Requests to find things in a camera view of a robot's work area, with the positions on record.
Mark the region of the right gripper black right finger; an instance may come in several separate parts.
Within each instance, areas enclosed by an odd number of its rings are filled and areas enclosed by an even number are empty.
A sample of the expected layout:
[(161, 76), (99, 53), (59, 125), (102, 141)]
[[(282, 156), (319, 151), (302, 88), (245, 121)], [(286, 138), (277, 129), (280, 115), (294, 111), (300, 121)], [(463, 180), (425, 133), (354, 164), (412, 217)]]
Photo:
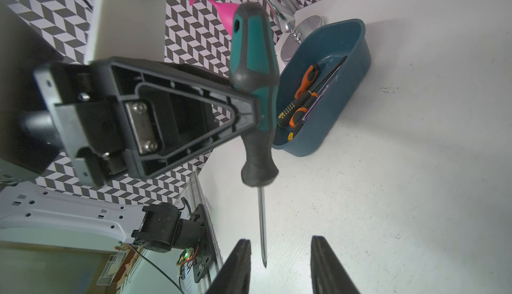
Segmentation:
[(312, 237), (310, 266), (314, 294), (360, 294), (323, 236)]

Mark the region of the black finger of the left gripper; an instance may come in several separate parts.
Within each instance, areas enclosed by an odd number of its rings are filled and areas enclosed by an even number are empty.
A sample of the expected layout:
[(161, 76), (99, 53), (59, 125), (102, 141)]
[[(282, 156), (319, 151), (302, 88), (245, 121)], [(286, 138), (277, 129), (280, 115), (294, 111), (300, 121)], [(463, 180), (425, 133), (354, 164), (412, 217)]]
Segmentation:
[(157, 177), (259, 125), (254, 96), (190, 65), (112, 57), (33, 74), (75, 175), (90, 187)]

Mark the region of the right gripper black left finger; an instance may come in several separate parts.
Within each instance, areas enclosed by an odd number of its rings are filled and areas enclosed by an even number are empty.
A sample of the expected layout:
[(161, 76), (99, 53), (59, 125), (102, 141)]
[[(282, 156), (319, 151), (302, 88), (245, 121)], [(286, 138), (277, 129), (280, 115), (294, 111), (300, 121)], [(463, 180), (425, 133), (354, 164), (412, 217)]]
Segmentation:
[(248, 294), (251, 279), (251, 242), (240, 239), (206, 294)]

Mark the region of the green handled screwdriver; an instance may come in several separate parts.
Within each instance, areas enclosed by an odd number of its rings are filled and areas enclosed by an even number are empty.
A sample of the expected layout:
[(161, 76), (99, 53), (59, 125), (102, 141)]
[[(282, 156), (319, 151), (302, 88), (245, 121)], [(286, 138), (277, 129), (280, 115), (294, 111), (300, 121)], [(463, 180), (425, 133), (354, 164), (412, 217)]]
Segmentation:
[(267, 266), (267, 229), (264, 187), (273, 183), (279, 170), (271, 146), (277, 127), (276, 100), (279, 67), (271, 37), (269, 17), (259, 3), (238, 6), (233, 19), (230, 81), (240, 91), (253, 95), (259, 107), (257, 127), (242, 135), (246, 162), (241, 170), (244, 184), (258, 192), (261, 257)]

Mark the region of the yellow black screwdriver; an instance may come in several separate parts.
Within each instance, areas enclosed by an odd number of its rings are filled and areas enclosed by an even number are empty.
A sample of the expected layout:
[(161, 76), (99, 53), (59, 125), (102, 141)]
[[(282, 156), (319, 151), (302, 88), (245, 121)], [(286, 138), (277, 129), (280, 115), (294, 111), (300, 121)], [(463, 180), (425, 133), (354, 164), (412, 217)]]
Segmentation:
[[(328, 80), (337, 72), (337, 70), (341, 67), (341, 65), (347, 60), (347, 56), (344, 56), (339, 63), (336, 64), (336, 66), (328, 72), (328, 74), (312, 89), (309, 88), (304, 94), (307, 92), (317, 93), (319, 95), (319, 90), (322, 89), (328, 82)], [(282, 128), (286, 128), (289, 126), (289, 121), (292, 118), (295, 110), (298, 107), (298, 102), (300, 102), (301, 99), (293, 99), (285, 108), (284, 110), (279, 114), (277, 117), (277, 124), (278, 126)]]

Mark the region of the black yellow-tip screwdriver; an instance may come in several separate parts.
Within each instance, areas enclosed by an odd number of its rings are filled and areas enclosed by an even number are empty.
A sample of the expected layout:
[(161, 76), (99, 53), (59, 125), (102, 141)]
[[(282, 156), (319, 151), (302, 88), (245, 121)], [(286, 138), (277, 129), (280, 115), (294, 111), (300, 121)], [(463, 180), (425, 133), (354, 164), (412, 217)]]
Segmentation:
[(298, 123), (293, 128), (293, 130), (289, 133), (287, 137), (287, 141), (290, 142), (294, 139), (294, 137), (300, 132), (301, 128), (303, 127), (303, 123)]

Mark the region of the long orange black screwdriver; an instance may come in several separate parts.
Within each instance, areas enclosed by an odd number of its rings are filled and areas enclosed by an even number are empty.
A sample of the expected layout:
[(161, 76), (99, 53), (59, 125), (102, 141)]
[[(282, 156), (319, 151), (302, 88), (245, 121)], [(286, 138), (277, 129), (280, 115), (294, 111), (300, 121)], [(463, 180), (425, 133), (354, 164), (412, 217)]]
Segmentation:
[(289, 126), (293, 129), (299, 124), (299, 122), (303, 119), (304, 115), (309, 111), (309, 108), (318, 98), (317, 93), (307, 92), (301, 96), (301, 101), (298, 102), (298, 107), (295, 110), (292, 118), (289, 121)]

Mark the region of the purple handled screwdriver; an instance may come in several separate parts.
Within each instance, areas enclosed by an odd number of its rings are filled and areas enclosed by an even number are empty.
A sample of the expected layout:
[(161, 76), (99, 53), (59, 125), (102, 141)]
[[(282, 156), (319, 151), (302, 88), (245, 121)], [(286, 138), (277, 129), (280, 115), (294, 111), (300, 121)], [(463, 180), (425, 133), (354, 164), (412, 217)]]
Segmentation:
[(319, 101), (324, 97), (325, 92), (329, 89), (329, 87), (330, 87), (330, 83), (329, 83), (329, 84), (326, 84), (326, 85), (322, 88), (322, 90), (321, 90), (321, 92), (320, 92), (319, 96), (317, 97), (317, 99), (313, 102), (313, 104), (311, 105), (311, 107), (309, 107), (308, 111), (307, 111), (307, 112), (306, 112), (306, 114), (303, 116), (303, 118), (302, 118), (302, 122), (304, 122), (304, 123), (306, 122), (306, 120), (309, 118), (309, 116), (311, 115), (311, 113), (312, 113), (312, 111), (314, 110), (314, 108), (318, 105)]

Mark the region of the small orange black screwdriver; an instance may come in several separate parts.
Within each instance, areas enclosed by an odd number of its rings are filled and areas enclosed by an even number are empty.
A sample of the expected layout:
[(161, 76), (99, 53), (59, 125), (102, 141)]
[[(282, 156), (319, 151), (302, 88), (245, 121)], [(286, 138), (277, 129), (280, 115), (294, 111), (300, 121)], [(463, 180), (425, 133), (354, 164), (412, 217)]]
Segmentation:
[(319, 75), (319, 66), (316, 63), (310, 65), (302, 77), (301, 84), (295, 92), (295, 99), (300, 98), (317, 80)]

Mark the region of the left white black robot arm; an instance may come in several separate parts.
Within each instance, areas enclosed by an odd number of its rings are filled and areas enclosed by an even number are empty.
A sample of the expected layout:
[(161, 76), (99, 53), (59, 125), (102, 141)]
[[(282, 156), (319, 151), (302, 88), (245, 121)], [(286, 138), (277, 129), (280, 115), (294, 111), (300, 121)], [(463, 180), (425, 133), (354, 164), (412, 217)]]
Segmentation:
[(252, 91), (187, 64), (62, 56), (1, 7), (1, 227), (48, 226), (106, 235), (157, 252), (214, 251), (204, 205), (115, 205), (32, 183), (60, 152), (84, 185), (159, 176), (239, 135), (255, 133)]

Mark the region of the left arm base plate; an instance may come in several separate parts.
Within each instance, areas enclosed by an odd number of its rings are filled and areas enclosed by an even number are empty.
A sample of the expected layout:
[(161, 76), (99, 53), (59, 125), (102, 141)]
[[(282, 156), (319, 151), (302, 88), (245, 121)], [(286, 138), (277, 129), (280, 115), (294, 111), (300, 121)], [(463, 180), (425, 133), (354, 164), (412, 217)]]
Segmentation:
[(189, 265), (189, 272), (195, 283), (198, 284), (207, 277), (209, 270), (217, 261), (217, 254), (213, 230), (204, 204), (198, 204), (190, 219), (180, 219), (175, 248), (183, 250), (177, 266), (187, 270)]

